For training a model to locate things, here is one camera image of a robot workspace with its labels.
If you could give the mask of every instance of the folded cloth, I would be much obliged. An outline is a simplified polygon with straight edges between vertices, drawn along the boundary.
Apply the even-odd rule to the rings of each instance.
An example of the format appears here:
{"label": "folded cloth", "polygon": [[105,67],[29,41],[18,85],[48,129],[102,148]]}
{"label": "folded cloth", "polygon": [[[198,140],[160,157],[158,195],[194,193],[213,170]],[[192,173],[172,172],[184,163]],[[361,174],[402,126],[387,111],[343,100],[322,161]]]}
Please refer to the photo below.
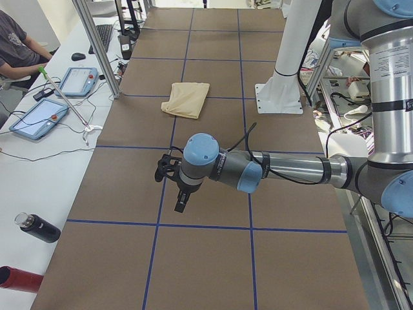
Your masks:
{"label": "folded cloth", "polygon": [[169,101],[162,102],[161,110],[183,118],[197,119],[208,90],[208,83],[174,83]]}

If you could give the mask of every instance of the computer mouse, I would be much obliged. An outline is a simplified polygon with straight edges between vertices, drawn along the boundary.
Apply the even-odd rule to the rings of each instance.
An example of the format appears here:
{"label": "computer mouse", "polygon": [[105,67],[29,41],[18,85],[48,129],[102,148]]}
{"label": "computer mouse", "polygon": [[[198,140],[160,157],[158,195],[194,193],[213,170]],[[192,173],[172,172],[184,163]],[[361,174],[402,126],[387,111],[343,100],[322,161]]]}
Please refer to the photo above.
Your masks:
{"label": "computer mouse", "polygon": [[86,58],[86,56],[85,56],[84,54],[82,54],[82,53],[73,53],[73,54],[72,54],[72,60],[73,60],[73,61],[82,60],[82,59],[84,59],[84,58]]}

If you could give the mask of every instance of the bottle cap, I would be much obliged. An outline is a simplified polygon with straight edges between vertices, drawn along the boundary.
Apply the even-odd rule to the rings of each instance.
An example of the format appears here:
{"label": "bottle cap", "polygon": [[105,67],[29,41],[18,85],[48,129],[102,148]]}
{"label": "bottle cap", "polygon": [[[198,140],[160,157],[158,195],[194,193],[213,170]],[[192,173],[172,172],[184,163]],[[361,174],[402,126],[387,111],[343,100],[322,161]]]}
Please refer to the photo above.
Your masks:
{"label": "bottle cap", "polygon": [[27,228],[32,224],[32,218],[33,216],[30,216],[27,213],[22,212],[15,217],[14,223],[16,223],[20,227]]}

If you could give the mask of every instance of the blue joint cap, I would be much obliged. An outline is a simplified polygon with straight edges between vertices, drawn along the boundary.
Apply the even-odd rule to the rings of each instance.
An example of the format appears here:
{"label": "blue joint cap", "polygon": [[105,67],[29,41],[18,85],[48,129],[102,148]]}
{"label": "blue joint cap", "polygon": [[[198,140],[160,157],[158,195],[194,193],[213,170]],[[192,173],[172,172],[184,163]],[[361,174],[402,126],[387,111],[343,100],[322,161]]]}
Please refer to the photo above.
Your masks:
{"label": "blue joint cap", "polygon": [[184,159],[194,166],[213,163],[218,154],[218,142],[210,134],[194,134],[183,149]]}
{"label": "blue joint cap", "polygon": [[413,170],[391,181],[381,195],[381,206],[388,212],[413,218]]}
{"label": "blue joint cap", "polygon": [[252,194],[256,191],[262,176],[263,169],[261,166],[251,161],[239,178],[237,190]]}
{"label": "blue joint cap", "polygon": [[336,39],[334,37],[330,37],[330,48],[333,50],[335,48],[341,47],[360,47],[361,43],[357,40],[349,40],[349,39]]}
{"label": "blue joint cap", "polygon": [[384,13],[398,18],[413,18],[412,1],[373,0],[374,4]]}

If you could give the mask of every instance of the black bottle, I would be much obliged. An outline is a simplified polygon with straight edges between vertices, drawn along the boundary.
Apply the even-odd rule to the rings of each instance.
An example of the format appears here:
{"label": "black bottle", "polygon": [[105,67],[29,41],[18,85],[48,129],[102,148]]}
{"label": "black bottle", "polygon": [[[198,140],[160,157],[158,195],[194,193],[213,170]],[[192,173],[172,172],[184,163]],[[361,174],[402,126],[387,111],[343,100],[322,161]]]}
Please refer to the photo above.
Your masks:
{"label": "black bottle", "polygon": [[54,227],[36,214],[20,213],[15,217],[14,222],[25,233],[31,234],[47,243],[55,242],[60,237],[60,230],[57,227]]}

